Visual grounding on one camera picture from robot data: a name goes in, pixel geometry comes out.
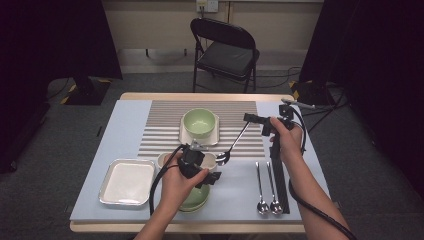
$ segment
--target person's left hand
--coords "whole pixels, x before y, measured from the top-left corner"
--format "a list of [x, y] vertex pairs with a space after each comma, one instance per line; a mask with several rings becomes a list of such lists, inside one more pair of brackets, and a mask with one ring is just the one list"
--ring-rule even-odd
[[[171, 154], [165, 156], [165, 161], [167, 161], [170, 156]], [[181, 156], [182, 153], [177, 153], [168, 167], [177, 165], [177, 159]], [[202, 182], [208, 172], [209, 169], [203, 169], [194, 177], [187, 179], [181, 174], [178, 166], [169, 168], [162, 177], [162, 195], [159, 204], [176, 213], [178, 208], [190, 194], [191, 189]]]

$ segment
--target metal spoon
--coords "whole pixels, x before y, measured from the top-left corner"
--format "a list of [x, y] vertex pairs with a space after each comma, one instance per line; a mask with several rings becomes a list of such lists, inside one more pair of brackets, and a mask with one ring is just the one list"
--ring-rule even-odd
[[277, 199], [275, 199], [275, 193], [274, 193], [274, 183], [272, 182], [272, 174], [271, 174], [271, 167], [269, 162], [266, 162], [266, 165], [268, 167], [268, 175], [269, 175], [269, 181], [271, 182], [271, 190], [272, 190], [272, 203], [271, 203], [271, 211], [274, 214], [280, 214], [283, 212], [283, 208], [281, 207], [280, 202], [278, 202]]
[[261, 187], [261, 174], [259, 173], [259, 163], [256, 162], [256, 171], [258, 172], [258, 182], [259, 182], [259, 197], [260, 201], [258, 203], [258, 206], [256, 207], [258, 209], [258, 212], [260, 214], [265, 214], [269, 211], [268, 204], [264, 201], [264, 198], [262, 197], [262, 187]]
[[240, 134], [238, 135], [237, 139], [234, 141], [233, 145], [231, 145], [230, 149], [226, 152], [222, 152], [220, 154], [218, 154], [216, 156], [216, 160], [215, 162], [219, 165], [219, 166], [224, 166], [228, 160], [230, 160], [230, 152], [233, 149], [233, 147], [236, 145], [236, 143], [238, 142], [238, 140], [240, 139], [241, 135], [246, 131], [247, 126], [249, 126], [250, 122], [247, 122], [246, 125], [244, 125], [244, 128], [241, 130]]

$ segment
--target power outlet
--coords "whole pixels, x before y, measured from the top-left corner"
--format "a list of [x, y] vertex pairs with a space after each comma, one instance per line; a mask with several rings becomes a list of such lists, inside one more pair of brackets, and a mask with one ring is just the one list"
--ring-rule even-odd
[[207, 11], [208, 11], [208, 0], [196, 0], [196, 12], [207, 12]]
[[218, 12], [218, 0], [208, 0], [207, 12]]

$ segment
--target gray striped mat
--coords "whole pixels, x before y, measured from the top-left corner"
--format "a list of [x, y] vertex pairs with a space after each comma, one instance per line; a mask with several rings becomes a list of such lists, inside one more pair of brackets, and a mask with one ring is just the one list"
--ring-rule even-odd
[[[219, 117], [219, 142], [209, 146], [209, 152], [214, 154], [230, 148], [246, 124], [245, 113], [257, 114], [255, 102], [153, 101], [138, 156], [156, 159], [161, 153], [173, 152], [181, 144], [181, 118], [193, 108], [209, 109]], [[231, 160], [264, 156], [260, 126], [250, 124], [231, 151]]]

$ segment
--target spoon handle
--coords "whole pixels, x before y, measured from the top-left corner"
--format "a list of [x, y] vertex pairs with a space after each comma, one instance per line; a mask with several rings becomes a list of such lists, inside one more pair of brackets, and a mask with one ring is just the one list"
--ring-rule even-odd
[[246, 122], [246, 125], [244, 125], [243, 129], [241, 130], [240, 134], [238, 135], [238, 137], [236, 138], [236, 140], [234, 141], [233, 145], [231, 145], [230, 150], [231, 151], [233, 149], [233, 147], [236, 145], [236, 143], [238, 142], [238, 140], [240, 139], [241, 135], [243, 135], [243, 133], [246, 131], [247, 127], [249, 126], [250, 122]]
[[266, 166], [268, 167], [268, 175], [269, 175], [269, 182], [271, 183], [272, 198], [275, 200], [274, 183], [272, 182], [271, 166], [269, 162], [266, 162]]
[[256, 162], [256, 172], [258, 173], [259, 196], [260, 196], [261, 201], [262, 201], [263, 197], [262, 197], [262, 186], [261, 186], [261, 174], [259, 173], [259, 162]]

